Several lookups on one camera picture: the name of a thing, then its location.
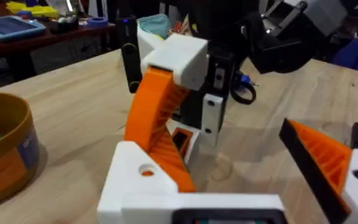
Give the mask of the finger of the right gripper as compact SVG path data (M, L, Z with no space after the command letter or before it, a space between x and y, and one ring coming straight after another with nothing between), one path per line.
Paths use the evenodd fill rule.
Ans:
M173 34L141 60L143 79L127 117L124 139L149 152L190 90L198 91L208 69L208 41Z

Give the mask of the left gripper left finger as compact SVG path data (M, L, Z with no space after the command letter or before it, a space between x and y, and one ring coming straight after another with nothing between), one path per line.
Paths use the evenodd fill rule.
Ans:
M97 207L99 223L171 223L175 181L136 143L117 144Z

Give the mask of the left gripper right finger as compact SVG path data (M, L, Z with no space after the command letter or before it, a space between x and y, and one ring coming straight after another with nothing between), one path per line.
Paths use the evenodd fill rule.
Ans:
M358 123L351 146L291 119L279 137L329 223L358 223Z

